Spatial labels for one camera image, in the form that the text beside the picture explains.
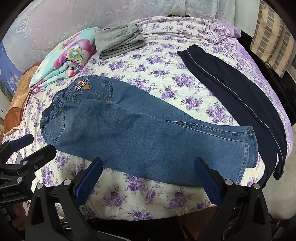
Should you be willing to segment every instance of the brown blanket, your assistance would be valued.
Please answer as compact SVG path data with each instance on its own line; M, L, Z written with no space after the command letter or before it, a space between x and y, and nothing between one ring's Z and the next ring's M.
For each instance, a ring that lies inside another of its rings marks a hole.
M8 136L20 128L24 110L31 96L30 81L40 63L35 64L23 73L20 78L17 91L10 103L8 111L4 118L4 135Z

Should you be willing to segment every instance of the white lace curtain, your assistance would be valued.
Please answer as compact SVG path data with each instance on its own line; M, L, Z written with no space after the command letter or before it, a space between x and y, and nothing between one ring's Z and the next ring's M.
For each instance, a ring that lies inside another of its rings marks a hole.
M234 23L235 0L34 0L3 39L14 65L25 71L62 40L90 27L176 14Z

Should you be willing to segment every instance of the blue gripper pad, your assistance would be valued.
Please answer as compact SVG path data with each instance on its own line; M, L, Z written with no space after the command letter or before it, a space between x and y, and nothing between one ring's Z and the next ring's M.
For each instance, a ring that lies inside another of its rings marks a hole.
M93 161L87 168L87 173L75 189L75 206L79 207L86 203L94 186L103 172L103 162L100 158Z
M194 171L204 188L211 203L220 207L223 203L222 190L210 174L210 168L202 163L199 158L194 161Z
M34 137L32 134L25 135L11 142L10 151L17 152L18 150L32 144L33 141Z

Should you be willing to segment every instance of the gray folded cloth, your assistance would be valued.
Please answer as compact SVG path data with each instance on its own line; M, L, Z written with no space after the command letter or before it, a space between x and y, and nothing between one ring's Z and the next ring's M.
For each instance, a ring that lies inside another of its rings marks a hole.
M145 44L144 37L136 23L97 30L95 36L96 51L100 58L112 58Z

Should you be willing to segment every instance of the jeans label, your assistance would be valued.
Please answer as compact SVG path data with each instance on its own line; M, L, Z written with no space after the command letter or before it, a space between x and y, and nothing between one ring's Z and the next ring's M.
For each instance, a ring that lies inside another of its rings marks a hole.
M80 80L75 86L76 90L81 90L81 88L87 83L87 80Z

